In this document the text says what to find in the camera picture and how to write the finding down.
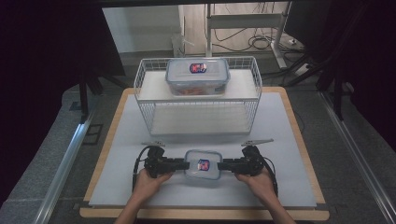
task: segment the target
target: wire basket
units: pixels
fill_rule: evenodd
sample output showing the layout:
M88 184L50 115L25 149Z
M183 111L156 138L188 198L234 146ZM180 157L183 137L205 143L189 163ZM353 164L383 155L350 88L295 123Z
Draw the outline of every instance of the wire basket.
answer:
M171 59L143 59L134 96L152 135L250 133L262 95L254 57L229 57L230 81L221 96L174 96L165 81Z

